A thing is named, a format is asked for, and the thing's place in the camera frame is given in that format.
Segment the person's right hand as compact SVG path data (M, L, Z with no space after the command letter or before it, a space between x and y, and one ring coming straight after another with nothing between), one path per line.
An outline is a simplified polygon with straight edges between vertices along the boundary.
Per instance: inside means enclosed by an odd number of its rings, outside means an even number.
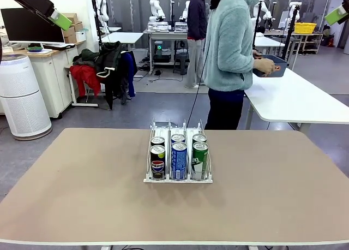
M264 76L268 76L275 71L275 64L268 58L254 59L254 69L262 72Z

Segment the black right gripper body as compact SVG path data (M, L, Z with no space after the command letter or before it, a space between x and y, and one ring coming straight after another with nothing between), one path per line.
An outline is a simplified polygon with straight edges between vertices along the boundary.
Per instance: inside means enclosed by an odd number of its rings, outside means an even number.
M348 20L349 0L343 0L342 5L338 7L337 13L340 16L338 24L342 24Z

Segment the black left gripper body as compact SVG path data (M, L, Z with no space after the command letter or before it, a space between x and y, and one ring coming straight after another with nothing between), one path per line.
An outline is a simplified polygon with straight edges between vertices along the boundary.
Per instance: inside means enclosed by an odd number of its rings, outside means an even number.
M55 8L54 4L50 0L14 0L25 9L29 10L33 14L37 14L45 21L54 24L50 19Z

